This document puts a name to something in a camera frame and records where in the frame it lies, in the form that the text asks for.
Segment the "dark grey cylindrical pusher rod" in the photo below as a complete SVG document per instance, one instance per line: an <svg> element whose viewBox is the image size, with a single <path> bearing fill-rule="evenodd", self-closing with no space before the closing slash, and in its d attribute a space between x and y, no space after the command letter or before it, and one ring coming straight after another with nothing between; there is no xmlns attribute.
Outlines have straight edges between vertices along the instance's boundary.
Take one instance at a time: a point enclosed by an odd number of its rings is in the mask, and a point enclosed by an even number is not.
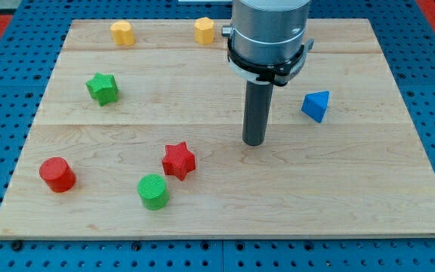
<svg viewBox="0 0 435 272"><path fill-rule="evenodd" d="M272 94L272 84L246 82L242 139L249 146L264 142Z"/></svg>

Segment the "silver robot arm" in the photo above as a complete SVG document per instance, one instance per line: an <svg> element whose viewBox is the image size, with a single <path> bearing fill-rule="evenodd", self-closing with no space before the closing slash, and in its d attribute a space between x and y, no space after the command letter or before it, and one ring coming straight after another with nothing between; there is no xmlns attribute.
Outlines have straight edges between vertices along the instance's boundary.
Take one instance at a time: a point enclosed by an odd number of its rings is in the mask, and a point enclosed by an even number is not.
<svg viewBox="0 0 435 272"><path fill-rule="evenodd" d="M227 39L227 59L246 81L242 140L264 142L275 86L288 84L302 70L313 40L303 41L310 0L235 0Z"/></svg>

